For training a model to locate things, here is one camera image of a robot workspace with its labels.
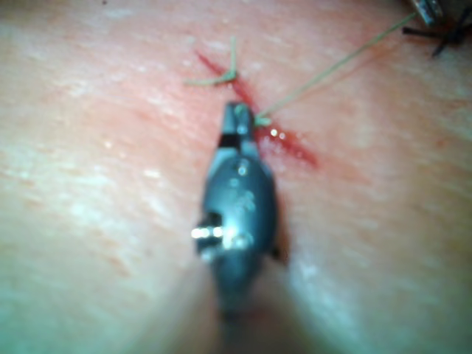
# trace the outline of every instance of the skin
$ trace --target skin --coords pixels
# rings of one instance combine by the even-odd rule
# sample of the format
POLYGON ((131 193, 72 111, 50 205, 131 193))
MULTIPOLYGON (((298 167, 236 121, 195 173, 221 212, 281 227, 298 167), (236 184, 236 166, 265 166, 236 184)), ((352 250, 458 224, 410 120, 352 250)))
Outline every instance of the skin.
MULTIPOLYGON (((0 352, 121 353, 130 324, 185 287, 235 98, 182 84, 211 75, 194 48, 228 65, 236 35, 240 74, 266 107, 410 12, 387 0, 3 1, 0 352)), ((472 46, 431 60, 435 45, 396 32, 272 116, 319 156, 312 170, 264 147, 287 286, 307 330, 341 353, 472 347, 472 46)))

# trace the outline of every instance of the red bleeding cut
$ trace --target red bleeding cut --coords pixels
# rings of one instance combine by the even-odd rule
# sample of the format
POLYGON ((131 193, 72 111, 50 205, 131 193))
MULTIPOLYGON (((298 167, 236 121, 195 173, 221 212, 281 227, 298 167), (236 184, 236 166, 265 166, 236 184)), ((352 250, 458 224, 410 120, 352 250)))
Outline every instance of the red bleeding cut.
MULTIPOLYGON (((198 59, 216 76, 221 76, 227 70, 221 65, 211 61, 200 52, 196 52, 198 59)), ((246 83, 241 81, 239 77, 230 80, 227 83, 234 93, 245 103, 251 110, 257 114, 260 111, 256 102, 249 94, 250 90, 246 83)), ((258 127, 255 131, 257 145, 263 155, 268 150, 281 151, 296 159, 299 159, 311 167, 318 167, 318 159, 315 154, 304 147, 297 137, 297 133, 293 131, 285 131, 276 123, 271 123, 268 127, 258 127)))

